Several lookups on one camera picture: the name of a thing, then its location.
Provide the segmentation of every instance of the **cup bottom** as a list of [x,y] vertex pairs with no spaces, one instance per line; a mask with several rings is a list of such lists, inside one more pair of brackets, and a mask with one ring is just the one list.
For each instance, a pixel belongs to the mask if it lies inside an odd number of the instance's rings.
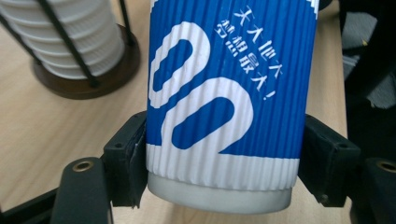
[[186,184],[148,173],[148,189],[171,203],[210,212],[264,214],[290,205],[291,189],[242,191]]

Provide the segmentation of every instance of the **stack of white cups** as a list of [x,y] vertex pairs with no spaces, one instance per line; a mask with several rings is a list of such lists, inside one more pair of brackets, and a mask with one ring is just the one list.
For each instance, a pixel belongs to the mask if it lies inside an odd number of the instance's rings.
[[[107,0],[48,1],[93,76],[99,77],[117,64],[124,45]],[[85,78],[37,1],[0,0],[0,13],[52,74]]]

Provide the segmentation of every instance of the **stacked cup holder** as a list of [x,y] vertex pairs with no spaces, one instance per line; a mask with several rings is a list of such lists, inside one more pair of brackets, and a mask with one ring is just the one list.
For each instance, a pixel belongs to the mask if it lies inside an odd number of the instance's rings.
[[35,59],[38,80],[67,98],[112,92],[134,74],[140,52],[107,0],[0,0],[1,22]]

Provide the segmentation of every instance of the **wooden table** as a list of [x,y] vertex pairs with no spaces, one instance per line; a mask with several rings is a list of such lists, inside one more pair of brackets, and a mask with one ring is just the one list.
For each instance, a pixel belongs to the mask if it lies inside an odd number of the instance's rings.
[[[113,10],[120,19],[118,1]],[[31,58],[0,28],[0,204],[3,211],[57,188],[63,168],[99,157],[103,146],[133,114],[146,109],[149,1],[129,0],[128,11],[142,63],[136,76],[109,95],[84,101],[49,92],[33,76]],[[338,2],[319,13],[307,113],[347,135]],[[174,205],[148,190],[141,209],[115,208],[116,223],[350,223],[345,208],[323,208],[301,181],[291,206],[278,213],[238,216]]]

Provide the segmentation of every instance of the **black mechanical arm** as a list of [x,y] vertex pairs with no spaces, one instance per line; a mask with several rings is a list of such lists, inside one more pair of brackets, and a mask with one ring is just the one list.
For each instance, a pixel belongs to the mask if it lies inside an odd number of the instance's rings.
[[[102,158],[71,162],[59,188],[1,213],[0,223],[112,223],[110,202],[140,204],[148,181],[145,136],[141,112],[111,138]],[[358,147],[308,115],[299,177],[323,206],[343,207],[350,197],[353,223],[396,223],[395,163],[360,162]]]

